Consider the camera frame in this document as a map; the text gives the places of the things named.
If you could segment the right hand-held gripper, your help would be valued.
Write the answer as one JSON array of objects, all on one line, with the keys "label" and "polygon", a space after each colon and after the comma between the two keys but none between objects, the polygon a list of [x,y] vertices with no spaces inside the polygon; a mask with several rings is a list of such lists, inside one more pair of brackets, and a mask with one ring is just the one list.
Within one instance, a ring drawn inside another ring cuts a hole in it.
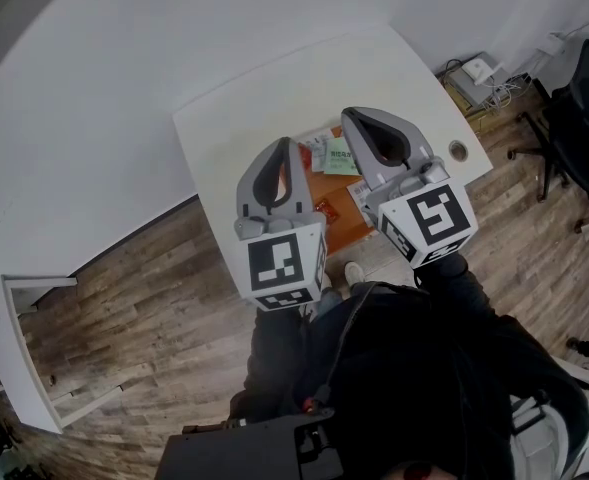
[{"label": "right hand-held gripper", "polygon": [[[341,126],[352,158],[369,186],[365,211],[413,269],[460,250],[478,231],[464,186],[408,120],[370,107],[348,107]],[[386,178],[387,168],[420,166]]]}]

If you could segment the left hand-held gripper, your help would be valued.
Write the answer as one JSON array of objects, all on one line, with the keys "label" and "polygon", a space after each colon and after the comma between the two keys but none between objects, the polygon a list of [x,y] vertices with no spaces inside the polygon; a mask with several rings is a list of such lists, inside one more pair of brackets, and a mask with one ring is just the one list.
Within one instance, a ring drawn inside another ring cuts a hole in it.
[{"label": "left hand-held gripper", "polygon": [[[240,296],[264,311],[319,301],[327,221],[311,212],[299,144],[282,137],[261,151],[238,182],[236,202],[233,273]],[[271,217],[277,207],[297,215]]]}]

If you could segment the green packet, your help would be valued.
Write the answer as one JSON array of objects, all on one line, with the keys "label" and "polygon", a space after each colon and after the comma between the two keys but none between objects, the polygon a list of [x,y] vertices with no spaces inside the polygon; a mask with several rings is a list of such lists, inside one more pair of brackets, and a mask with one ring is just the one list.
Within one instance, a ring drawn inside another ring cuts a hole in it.
[{"label": "green packet", "polygon": [[330,139],[326,143],[323,172],[326,175],[360,175],[349,145],[344,137]]}]

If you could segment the orange storage box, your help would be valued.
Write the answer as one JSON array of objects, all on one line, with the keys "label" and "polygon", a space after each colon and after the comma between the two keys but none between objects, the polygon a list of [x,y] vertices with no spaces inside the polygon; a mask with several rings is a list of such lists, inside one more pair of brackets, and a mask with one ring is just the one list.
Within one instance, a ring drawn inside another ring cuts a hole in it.
[{"label": "orange storage box", "polygon": [[[317,135],[331,135],[333,138],[342,136],[342,128],[338,123],[332,123],[329,128],[319,128],[305,132],[294,138],[299,142],[303,138]],[[324,172],[306,170],[308,185],[314,204],[327,198],[340,213],[340,218],[331,226],[327,226],[326,243],[328,254],[352,245],[365,238],[374,228],[368,227],[354,204],[347,186],[362,179],[359,176],[326,175]]]}]

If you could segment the person's left forearm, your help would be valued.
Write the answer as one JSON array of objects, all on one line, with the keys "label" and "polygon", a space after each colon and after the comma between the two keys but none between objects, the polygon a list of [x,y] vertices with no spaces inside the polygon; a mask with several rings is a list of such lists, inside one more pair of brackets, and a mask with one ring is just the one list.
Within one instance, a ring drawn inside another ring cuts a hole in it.
[{"label": "person's left forearm", "polygon": [[303,328],[296,307],[257,311],[247,376],[230,401],[231,420],[254,423],[301,411],[294,388],[304,363]]}]

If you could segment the person's right forearm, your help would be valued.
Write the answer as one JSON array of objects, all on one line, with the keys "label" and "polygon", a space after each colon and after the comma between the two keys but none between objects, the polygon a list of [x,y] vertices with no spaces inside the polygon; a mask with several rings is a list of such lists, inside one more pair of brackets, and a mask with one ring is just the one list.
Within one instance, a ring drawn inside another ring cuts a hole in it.
[{"label": "person's right forearm", "polygon": [[465,258],[453,253],[415,271],[434,307],[453,319],[462,348],[489,367],[509,395],[543,391],[568,432],[568,463],[589,436],[589,405],[583,390],[515,318],[499,316]]}]

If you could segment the white router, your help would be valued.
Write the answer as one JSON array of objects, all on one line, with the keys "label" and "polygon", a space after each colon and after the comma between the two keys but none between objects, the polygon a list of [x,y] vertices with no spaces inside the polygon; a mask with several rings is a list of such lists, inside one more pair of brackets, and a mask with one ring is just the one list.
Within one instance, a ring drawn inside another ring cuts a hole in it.
[{"label": "white router", "polygon": [[484,59],[477,57],[464,63],[461,67],[472,80],[475,86],[482,85],[496,72]]}]

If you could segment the person's blue jeans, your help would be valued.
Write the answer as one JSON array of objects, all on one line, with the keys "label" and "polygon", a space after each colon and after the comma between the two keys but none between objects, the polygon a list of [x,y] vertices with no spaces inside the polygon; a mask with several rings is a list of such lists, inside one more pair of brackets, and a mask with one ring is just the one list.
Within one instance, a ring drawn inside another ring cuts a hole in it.
[{"label": "person's blue jeans", "polygon": [[375,286],[375,282],[358,282],[350,289],[348,298],[344,298],[337,289],[324,289],[320,300],[303,314],[303,325],[320,328],[345,326],[354,322],[364,311]]}]

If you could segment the black office chair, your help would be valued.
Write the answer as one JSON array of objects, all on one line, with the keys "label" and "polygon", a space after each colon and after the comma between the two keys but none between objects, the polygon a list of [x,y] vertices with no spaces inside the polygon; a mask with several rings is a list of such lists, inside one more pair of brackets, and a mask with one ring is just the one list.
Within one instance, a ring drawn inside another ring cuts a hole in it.
[{"label": "black office chair", "polygon": [[569,83],[553,91],[542,117],[547,128],[539,127],[533,117],[523,112],[518,121],[526,121],[539,142],[537,148],[515,148],[507,158],[519,155],[539,156],[544,159],[544,179],[539,202],[547,199],[554,173],[566,187],[574,181],[589,193],[589,39],[582,44],[577,67]]}]

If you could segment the person's black jacket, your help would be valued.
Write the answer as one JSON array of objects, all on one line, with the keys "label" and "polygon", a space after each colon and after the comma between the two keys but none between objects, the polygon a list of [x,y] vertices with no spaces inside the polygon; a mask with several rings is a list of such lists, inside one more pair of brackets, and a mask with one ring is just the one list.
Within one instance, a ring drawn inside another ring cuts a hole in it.
[{"label": "person's black jacket", "polygon": [[293,396],[328,387],[344,480],[410,462],[513,480],[510,398],[489,362],[498,321],[486,302],[402,289],[347,300],[313,326]]}]

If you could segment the black chest-mounted box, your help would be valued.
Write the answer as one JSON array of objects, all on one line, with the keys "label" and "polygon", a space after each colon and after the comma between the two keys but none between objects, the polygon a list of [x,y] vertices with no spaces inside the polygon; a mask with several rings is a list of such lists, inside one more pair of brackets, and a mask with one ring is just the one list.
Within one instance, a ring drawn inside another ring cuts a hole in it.
[{"label": "black chest-mounted box", "polygon": [[155,480],[341,480],[326,433],[331,409],[258,423],[186,427],[168,439]]}]

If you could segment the white side table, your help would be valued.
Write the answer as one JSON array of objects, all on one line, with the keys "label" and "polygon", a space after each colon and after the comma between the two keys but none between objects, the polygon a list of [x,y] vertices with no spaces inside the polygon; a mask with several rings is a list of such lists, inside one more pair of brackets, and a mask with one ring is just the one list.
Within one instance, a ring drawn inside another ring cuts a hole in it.
[{"label": "white side table", "polygon": [[123,393],[118,385],[62,416],[57,406],[73,394],[51,398],[38,375],[19,317],[36,312],[35,303],[49,291],[76,285],[74,277],[0,276],[0,384],[21,423],[56,434]]}]

